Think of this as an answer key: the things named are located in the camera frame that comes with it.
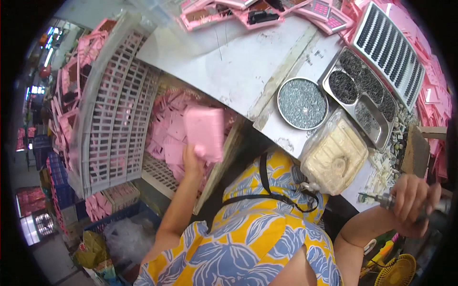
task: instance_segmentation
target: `woman's hand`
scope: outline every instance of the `woman's hand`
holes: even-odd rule
[[[415,175],[403,175],[398,179],[391,194],[396,197],[394,215],[397,219],[396,230],[404,236],[423,236],[428,228],[428,219],[416,222],[426,207],[426,213],[433,212],[441,198],[441,185],[429,186]]]
[[[183,163],[185,165],[185,177],[197,179],[200,182],[203,177],[205,162],[196,156],[194,145],[187,145],[183,148]]]

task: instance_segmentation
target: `yellow floral dress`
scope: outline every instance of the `yellow floral dress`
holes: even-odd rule
[[[283,194],[301,209],[316,205],[303,195],[304,176],[291,158],[280,151],[267,156],[267,176],[272,193]],[[225,191],[229,198],[267,194],[255,160]],[[302,246],[314,270],[317,285],[342,285],[329,236],[316,224],[327,195],[316,194],[319,205],[302,213],[274,199],[249,199],[224,206],[209,233],[205,221],[189,225],[180,245],[142,265],[134,286],[151,285],[268,285]]]

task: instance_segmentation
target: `black strap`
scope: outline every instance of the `black strap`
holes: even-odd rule
[[[314,208],[310,209],[310,210],[302,210],[295,202],[293,202],[287,196],[282,195],[282,194],[273,194],[270,191],[269,178],[267,177],[267,153],[263,153],[261,155],[261,158],[259,159],[259,174],[261,176],[262,186],[264,187],[264,189],[269,194],[250,194],[250,195],[244,195],[244,196],[239,196],[239,197],[235,197],[235,198],[230,198],[230,199],[226,200],[223,203],[223,206],[230,205],[232,203],[235,203],[235,202],[238,202],[238,201],[241,201],[241,200],[248,200],[248,199],[250,199],[250,200],[251,199],[274,199],[274,200],[282,201],[282,202],[284,202],[284,203],[286,203],[288,205],[293,205],[303,213],[312,212],[312,211],[316,210],[316,208],[318,207],[318,197],[314,193],[310,192],[309,190],[302,190],[302,193],[304,193],[306,195],[309,195],[310,197],[314,198],[315,201],[316,201],[316,206]]]

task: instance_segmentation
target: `woman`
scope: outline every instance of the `woman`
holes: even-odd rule
[[[431,213],[441,195],[440,185],[402,176],[392,189],[394,211],[375,206],[359,213],[332,244],[316,225],[327,195],[298,191],[303,175],[289,156],[276,151],[256,159],[224,191],[224,206],[207,234],[204,221],[188,226],[203,162],[193,146],[185,148],[183,161],[185,177],[136,286],[358,285],[364,246],[394,228],[407,236],[423,235],[428,221],[413,222],[425,204]]]

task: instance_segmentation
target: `metal tool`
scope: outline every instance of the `metal tool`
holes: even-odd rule
[[[380,206],[387,209],[392,210],[396,205],[396,197],[389,194],[384,193],[382,195],[372,196],[364,193],[359,193],[361,195],[367,196],[369,198],[373,198],[376,202],[380,202]],[[451,199],[449,198],[442,198],[440,199],[439,203],[436,205],[434,211],[428,216],[426,214],[426,207],[423,208],[422,212],[418,216],[417,222],[420,222],[426,218],[430,221],[430,226],[433,228],[442,231],[445,229],[447,224],[447,215],[450,211]]]

